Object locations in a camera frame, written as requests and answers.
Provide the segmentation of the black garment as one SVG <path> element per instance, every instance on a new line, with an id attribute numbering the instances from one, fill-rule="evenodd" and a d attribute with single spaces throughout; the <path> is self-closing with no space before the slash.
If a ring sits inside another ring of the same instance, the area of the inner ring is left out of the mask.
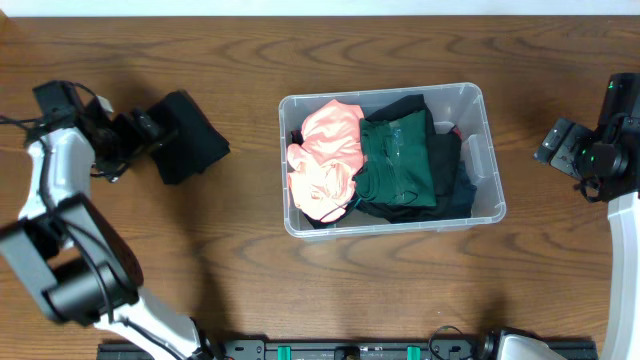
<path id="1" fill-rule="evenodd" d="M 229 142 L 185 90 L 169 93 L 148 108 L 147 114 L 168 131 L 169 138 L 151 152 L 167 185 L 177 185 L 203 173 L 230 153 Z"/>
<path id="2" fill-rule="evenodd" d="M 428 112 L 427 118 L 431 121 L 427 126 L 427 151 L 437 204 L 435 206 L 423 207 L 419 210 L 406 212 L 402 215 L 400 222 L 390 223 L 422 222 L 452 218 L 449 216 L 449 207 L 454 191 L 458 165 L 461 162 L 461 137 L 458 137 L 456 134 L 449 134 L 449 132 L 438 133 L 435 130 L 433 115 L 421 94 L 404 96 L 370 115 L 365 115 L 363 112 L 363 119 L 369 122 L 378 122 L 383 119 L 394 121 L 412 112 L 421 110 Z M 350 211 L 339 220 L 324 224 L 308 218 L 301 210 L 300 211 L 313 228 L 323 229 L 341 221 L 354 210 L 360 211 L 358 207 L 353 206 Z"/>

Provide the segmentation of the dark green taped garment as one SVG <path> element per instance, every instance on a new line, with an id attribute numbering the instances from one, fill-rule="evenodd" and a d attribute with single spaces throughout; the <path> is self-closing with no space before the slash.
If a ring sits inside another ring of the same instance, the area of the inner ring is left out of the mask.
<path id="1" fill-rule="evenodd" d="M 355 194 L 345 214 L 356 206 L 366 214 L 400 222 L 406 212 L 437 204 L 427 151 L 431 123 L 427 115 L 421 110 L 394 121 L 360 121 L 364 164 L 354 176 Z"/>

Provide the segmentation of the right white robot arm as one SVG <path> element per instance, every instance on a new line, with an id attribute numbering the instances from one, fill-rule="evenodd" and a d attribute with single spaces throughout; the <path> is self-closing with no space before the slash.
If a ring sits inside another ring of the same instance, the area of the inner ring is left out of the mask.
<path id="1" fill-rule="evenodd" d="M 577 180 L 590 203 L 605 202 L 612 237 L 609 318 L 601 357 L 639 357 L 639 134 L 618 114 L 592 131 L 560 118 L 534 158 Z"/>

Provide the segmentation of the pink satin garment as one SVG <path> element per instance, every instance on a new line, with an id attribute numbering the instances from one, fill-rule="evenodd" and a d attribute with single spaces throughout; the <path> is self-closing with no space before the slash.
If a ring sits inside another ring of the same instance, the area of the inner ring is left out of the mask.
<path id="1" fill-rule="evenodd" d="M 332 100 L 301 126 L 302 142 L 287 147 L 287 173 L 294 205 L 313 220 L 329 223 L 347 212 L 354 176 L 364 164 L 358 105 Z"/>

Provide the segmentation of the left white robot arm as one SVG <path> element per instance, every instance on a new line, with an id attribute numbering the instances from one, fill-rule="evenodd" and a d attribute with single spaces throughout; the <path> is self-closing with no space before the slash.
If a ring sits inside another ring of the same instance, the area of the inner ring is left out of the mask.
<path id="1" fill-rule="evenodd" d="M 1 230 L 1 254 L 44 315 L 116 333 L 154 359 L 220 358 L 191 317 L 145 288 L 131 248 L 89 196 L 91 178 L 115 180 L 139 154 L 172 145 L 178 122 L 62 106 L 1 122 L 25 132 L 32 159 L 29 195 Z"/>

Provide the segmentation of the red navy plaid shirt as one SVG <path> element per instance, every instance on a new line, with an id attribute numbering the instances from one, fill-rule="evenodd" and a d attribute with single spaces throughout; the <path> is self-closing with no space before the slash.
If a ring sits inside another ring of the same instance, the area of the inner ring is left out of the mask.
<path id="1" fill-rule="evenodd" d="M 462 134 L 457 126 L 453 126 L 449 130 L 449 134 L 456 134 L 458 137 L 462 137 Z M 294 144 L 302 145 L 304 143 L 304 137 L 300 130 L 293 130 L 291 132 L 291 141 Z"/>

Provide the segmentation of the dark navy garment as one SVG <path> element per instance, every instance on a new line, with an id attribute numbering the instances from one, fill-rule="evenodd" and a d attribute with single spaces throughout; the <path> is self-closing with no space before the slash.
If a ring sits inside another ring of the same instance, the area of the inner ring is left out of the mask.
<path id="1" fill-rule="evenodd" d="M 470 218 L 475 201 L 477 187 L 471 182 L 465 162 L 458 165 L 454 191 L 449 207 L 449 216 L 452 218 Z"/>

